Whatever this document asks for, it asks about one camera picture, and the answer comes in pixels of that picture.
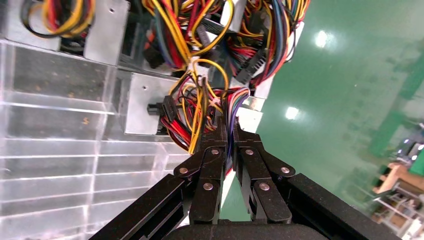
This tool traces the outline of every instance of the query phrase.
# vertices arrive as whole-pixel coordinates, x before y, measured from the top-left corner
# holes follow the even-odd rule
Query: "black wire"
[[[34,2],[32,0],[24,0],[24,2],[22,4],[22,7],[20,9],[19,18],[20,18],[20,21],[22,22],[23,26],[28,31],[30,31],[32,34],[34,34],[35,36],[40,37],[40,38],[44,38],[44,39],[51,39],[51,38],[59,37],[59,36],[62,36],[62,35],[71,34],[71,31],[72,30],[74,30],[75,28],[78,28],[80,26],[85,21],[85,18],[84,17],[86,17],[86,15],[87,15],[87,13],[89,11],[89,9],[88,9],[89,8],[89,4],[90,4],[89,1],[90,0],[85,0],[83,2],[83,5],[82,5],[82,13],[83,14],[81,14],[81,16],[78,19],[78,21],[75,21],[75,23],[73,25],[71,25],[69,28],[67,28],[67,29],[65,29],[65,30],[63,30],[61,32],[53,33],[53,34],[42,34],[42,33],[39,33],[37,31],[35,31],[31,27],[31,25],[30,25],[30,10],[34,6],[34,4],[36,3],[36,2]],[[66,3],[65,1],[62,0],[62,1],[60,1],[60,3],[61,3],[61,13],[60,13],[58,22],[60,24],[63,24],[69,18],[69,16],[71,15],[71,11],[72,10],[66,11],[66,9],[64,7],[65,4],[63,4],[63,3]],[[87,29],[89,27],[90,26],[86,27],[83,31],[78,32],[77,34],[73,33],[72,35],[75,36],[75,37],[77,37],[81,33],[87,31]]]
[[[206,87],[206,77],[202,78],[202,89],[203,90],[203,109],[202,109],[202,121],[201,121],[201,126],[200,126],[200,136],[197,139],[197,143],[196,146],[199,146],[199,143],[202,139],[202,135],[205,132],[205,127],[206,127],[206,121],[207,116],[208,116],[208,106],[209,106],[209,95],[208,95],[208,90]]]
[[[189,134],[192,135],[192,131],[190,131],[190,129],[183,124],[182,121],[180,121],[178,118],[175,120],[179,125],[181,125],[181,127]]]

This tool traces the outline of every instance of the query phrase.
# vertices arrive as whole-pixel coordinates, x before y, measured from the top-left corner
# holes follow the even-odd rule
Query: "black connector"
[[[172,96],[167,95],[163,102],[148,104],[147,113],[151,116],[166,116],[172,123],[177,118],[178,111]]]
[[[204,25],[198,26],[197,29],[196,29],[196,33],[197,33],[203,47],[211,44],[211,41],[209,40],[209,36],[208,36],[208,33],[206,32],[206,28],[205,28]]]
[[[143,56],[152,69],[156,69],[165,63],[162,53],[152,44],[143,50]]]
[[[175,106],[175,101],[172,96],[165,96],[163,99],[162,107],[169,122],[172,123],[177,118],[178,114],[177,106]]]
[[[235,76],[235,79],[242,84],[247,84],[253,75],[265,64],[266,57],[263,49],[259,49],[256,54],[247,61]]]
[[[163,116],[165,114],[164,108],[161,102],[148,104],[147,113],[151,116]]]

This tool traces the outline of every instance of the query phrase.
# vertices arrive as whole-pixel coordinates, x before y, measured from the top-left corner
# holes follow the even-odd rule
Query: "bolt head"
[[[185,167],[182,167],[182,168],[179,169],[179,173],[180,174],[186,174],[188,172],[189,172],[189,170],[187,168],[185,168]]]
[[[261,183],[261,184],[259,184],[259,188],[264,190],[264,191],[268,191],[270,189],[270,186],[266,183]]]
[[[288,173],[290,173],[290,169],[288,169],[287,167],[282,167],[281,172],[288,174]]]
[[[205,189],[206,191],[210,191],[214,188],[214,185],[212,185],[212,183],[205,183],[203,184],[203,189]]]

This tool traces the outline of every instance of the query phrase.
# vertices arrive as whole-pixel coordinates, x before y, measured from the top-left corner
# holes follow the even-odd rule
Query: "wire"
[[[208,12],[208,10],[211,8],[212,4],[214,4],[215,0],[209,0],[208,4],[206,5],[206,7],[203,9],[202,12],[200,12],[199,16],[205,16],[206,13]],[[224,35],[227,33],[227,30],[230,28],[230,24],[233,20],[233,14],[234,14],[234,3],[233,0],[227,0],[228,3],[228,7],[229,7],[229,17],[228,17],[228,22],[226,23],[225,27],[223,28],[222,32],[215,37],[215,39],[205,48],[199,50],[199,51],[195,51],[193,52],[193,56],[200,56],[202,54],[205,54],[206,52],[208,52],[209,50],[211,50],[213,47],[215,47],[217,45],[217,43],[219,43],[221,41],[221,39],[224,37]],[[202,17],[197,17],[196,22],[194,22],[193,25],[193,31],[195,31],[197,29],[197,27],[199,26]]]
[[[44,0],[39,3],[25,0],[21,7],[20,20],[28,31],[40,38],[85,37],[86,31],[94,22],[96,0],[75,0],[73,9],[62,4],[62,1],[55,0]],[[31,15],[39,8],[41,8],[42,22],[50,34],[39,33],[31,27]]]
[[[199,59],[194,60],[193,63],[192,63],[194,72],[196,72],[196,65],[195,64],[197,64],[197,63],[207,63],[207,64],[210,64],[210,65],[213,65],[214,67],[216,67],[221,72],[221,74],[224,78],[225,90],[228,89],[228,87],[230,85],[230,81],[228,80],[228,75],[227,75],[227,73],[225,72],[225,70],[223,69],[222,66],[220,66],[218,63],[216,63],[214,61],[199,58]]]

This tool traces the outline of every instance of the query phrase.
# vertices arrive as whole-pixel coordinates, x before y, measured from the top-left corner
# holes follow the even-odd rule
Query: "green epoxy floor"
[[[312,1],[263,108],[265,149],[366,212],[381,167],[424,117],[423,10],[422,0]],[[237,191],[221,218],[246,219]]]

